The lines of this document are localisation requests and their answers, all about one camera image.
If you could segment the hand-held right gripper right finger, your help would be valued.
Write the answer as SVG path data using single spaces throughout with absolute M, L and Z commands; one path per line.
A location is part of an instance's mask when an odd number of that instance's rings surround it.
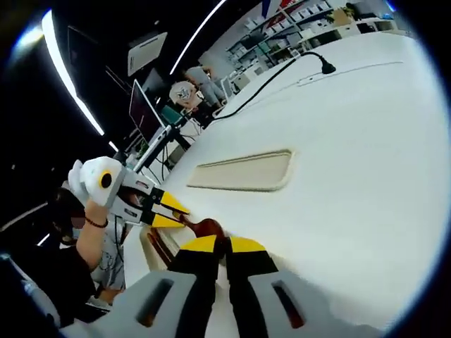
M 241 337 L 379 337 L 370 325 L 333 315 L 326 296 L 289 270 L 280 270 L 253 239 L 229 237 L 229 298 Z

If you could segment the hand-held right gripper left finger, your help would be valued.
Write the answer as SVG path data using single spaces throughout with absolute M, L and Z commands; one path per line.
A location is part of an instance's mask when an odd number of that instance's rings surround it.
M 216 236 L 183 245 L 167 270 L 127 288 L 109 313 L 74 323 L 71 337 L 204 337 L 215 300 Z

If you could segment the person's left hand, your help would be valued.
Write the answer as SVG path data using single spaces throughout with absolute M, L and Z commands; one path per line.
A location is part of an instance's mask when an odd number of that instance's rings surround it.
M 68 173 L 70 190 L 83 206 L 86 206 L 88 199 L 91 197 L 88 173 L 91 164 L 91 160 L 85 161 L 84 163 L 76 160 Z

